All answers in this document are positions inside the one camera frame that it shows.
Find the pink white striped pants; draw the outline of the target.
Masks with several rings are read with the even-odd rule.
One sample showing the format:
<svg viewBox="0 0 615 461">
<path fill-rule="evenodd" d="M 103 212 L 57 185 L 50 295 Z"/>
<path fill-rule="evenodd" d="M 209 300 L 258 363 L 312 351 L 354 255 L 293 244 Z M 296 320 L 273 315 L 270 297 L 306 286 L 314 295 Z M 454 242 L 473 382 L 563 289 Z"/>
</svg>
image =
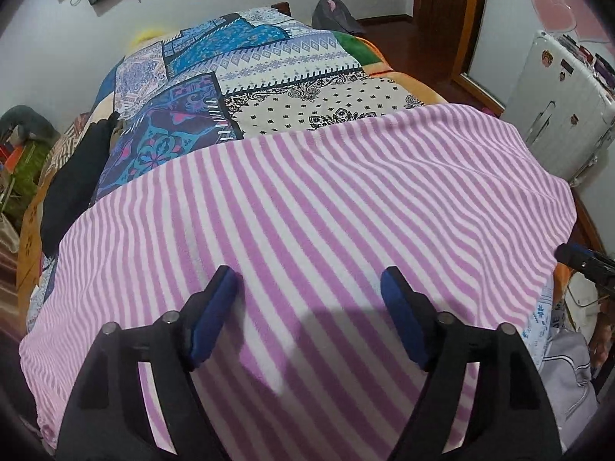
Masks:
<svg viewBox="0 0 615 461">
<path fill-rule="evenodd" d="M 243 280 L 195 383 L 236 460 L 384 460 L 423 386 L 379 280 L 471 326 L 523 328 L 577 219 L 510 124 L 461 104 L 261 135 L 165 163 L 97 201 L 60 244 L 20 345 L 56 444 L 103 323 L 153 323 L 226 264 Z"/>
</svg>

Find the white suitcase with stickers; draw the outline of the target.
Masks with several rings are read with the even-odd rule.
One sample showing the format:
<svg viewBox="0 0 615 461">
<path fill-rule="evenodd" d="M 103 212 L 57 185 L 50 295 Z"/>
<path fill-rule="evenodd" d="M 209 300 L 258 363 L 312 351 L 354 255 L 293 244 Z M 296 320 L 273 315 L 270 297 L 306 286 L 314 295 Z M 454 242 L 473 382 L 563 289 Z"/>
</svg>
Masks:
<svg viewBox="0 0 615 461">
<path fill-rule="evenodd" d="M 535 34 L 500 116 L 552 175 L 580 185 L 614 138 L 614 97 L 567 35 Z"/>
</svg>

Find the brown cardboard box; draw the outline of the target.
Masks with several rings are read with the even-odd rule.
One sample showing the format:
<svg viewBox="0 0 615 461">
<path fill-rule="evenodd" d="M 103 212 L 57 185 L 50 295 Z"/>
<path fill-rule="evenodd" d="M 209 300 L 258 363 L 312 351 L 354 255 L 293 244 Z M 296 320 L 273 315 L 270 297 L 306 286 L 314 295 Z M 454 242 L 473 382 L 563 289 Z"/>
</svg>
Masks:
<svg viewBox="0 0 615 461">
<path fill-rule="evenodd" d="M 27 332 L 26 317 L 30 305 L 30 297 L 34 287 L 38 285 L 38 279 L 41 277 L 42 242 L 40 228 L 43 202 L 55 173 L 56 170 L 50 170 L 42 180 L 37 193 L 24 213 L 22 221 L 17 264 L 18 320 L 19 329 L 22 334 Z"/>
</svg>

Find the black folded garment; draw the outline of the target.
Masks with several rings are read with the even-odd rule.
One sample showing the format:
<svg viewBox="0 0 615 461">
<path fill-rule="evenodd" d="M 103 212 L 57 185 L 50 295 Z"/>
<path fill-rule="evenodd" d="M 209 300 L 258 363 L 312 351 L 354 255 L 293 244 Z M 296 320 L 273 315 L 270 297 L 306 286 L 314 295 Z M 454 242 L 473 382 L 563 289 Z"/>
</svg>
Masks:
<svg viewBox="0 0 615 461">
<path fill-rule="evenodd" d="M 88 209 L 110 156 L 110 139 L 119 118 L 114 111 L 107 119 L 92 123 L 72 156 L 54 175 L 43 202 L 40 231 L 46 257 L 57 255 L 67 231 Z"/>
</svg>

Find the green basket of clutter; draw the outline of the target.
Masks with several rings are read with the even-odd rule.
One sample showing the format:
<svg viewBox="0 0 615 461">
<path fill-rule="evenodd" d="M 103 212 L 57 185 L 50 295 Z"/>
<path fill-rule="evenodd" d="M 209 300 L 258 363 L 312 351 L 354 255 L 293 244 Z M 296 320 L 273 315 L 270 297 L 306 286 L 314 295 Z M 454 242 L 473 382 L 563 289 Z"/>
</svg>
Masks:
<svg viewBox="0 0 615 461">
<path fill-rule="evenodd" d="M 45 142 L 27 141 L 13 150 L 1 168 L 1 212 L 16 229 L 22 227 L 26 209 L 38 191 L 50 150 Z"/>
</svg>

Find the grey plush toy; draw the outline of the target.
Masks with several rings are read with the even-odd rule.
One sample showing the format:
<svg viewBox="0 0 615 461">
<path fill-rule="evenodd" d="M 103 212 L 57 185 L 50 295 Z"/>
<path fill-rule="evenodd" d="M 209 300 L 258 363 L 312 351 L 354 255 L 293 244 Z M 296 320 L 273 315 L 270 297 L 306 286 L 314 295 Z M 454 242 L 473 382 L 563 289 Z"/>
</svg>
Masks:
<svg viewBox="0 0 615 461">
<path fill-rule="evenodd" d="M 28 141 L 38 141 L 52 147 L 60 134 L 41 114 L 27 105 L 9 108 L 1 117 L 1 142 L 14 147 Z"/>
</svg>

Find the blue patchwork bedspread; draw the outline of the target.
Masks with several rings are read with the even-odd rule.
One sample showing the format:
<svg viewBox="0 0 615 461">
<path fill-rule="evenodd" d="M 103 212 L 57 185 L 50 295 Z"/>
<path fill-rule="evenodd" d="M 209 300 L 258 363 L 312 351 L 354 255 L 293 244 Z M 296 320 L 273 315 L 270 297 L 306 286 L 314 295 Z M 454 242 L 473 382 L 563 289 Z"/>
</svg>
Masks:
<svg viewBox="0 0 615 461">
<path fill-rule="evenodd" d="M 314 130 L 440 100 L 419 80 L 395 71 L 364 38 L 257 7 L 176 31 L 125 55 L 104 78 L 92 109 L 60 135 L 38 185 L 68 161 L 92 123 L 114 111 L 120 121 L 97 197 L 210 145 Z M 55 270 L 56 259 L 42 251 L 28 328 L 52 292 Z"/>
</svg>

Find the dark backpack on floor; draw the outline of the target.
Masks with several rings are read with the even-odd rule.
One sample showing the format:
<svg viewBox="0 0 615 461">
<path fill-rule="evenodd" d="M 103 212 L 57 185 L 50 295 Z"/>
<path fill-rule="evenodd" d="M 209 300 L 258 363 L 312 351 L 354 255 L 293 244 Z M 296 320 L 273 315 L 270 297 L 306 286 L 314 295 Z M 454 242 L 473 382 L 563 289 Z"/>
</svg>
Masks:
<svg viewBox="0 0 615 461">
<path fill-rule="evenodd" d="M 365 29 L 341 0 L 319 0 L 311 25 L 315 29 L 343 32 L 347 35 L 365 34 Z"/>
</svg>

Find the yellow pillow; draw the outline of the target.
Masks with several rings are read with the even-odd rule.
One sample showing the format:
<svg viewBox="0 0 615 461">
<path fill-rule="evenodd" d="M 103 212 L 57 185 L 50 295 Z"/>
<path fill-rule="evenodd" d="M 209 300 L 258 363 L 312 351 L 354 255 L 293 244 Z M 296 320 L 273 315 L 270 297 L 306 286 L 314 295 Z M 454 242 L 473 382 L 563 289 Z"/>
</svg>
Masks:
<svg viewBox="0 0 615 461">
<path fill-rule="evenodd" d="M 151 43 L 156 41 L 164 41 L 166 38 L 173 35 L 175 35 L 174 31 L 161 28 L 149 28 L 142 30 L 130 41 L 127 48 L 127 54 L 135 53 L 139 49 L 142 49 Z"/>
</svg>

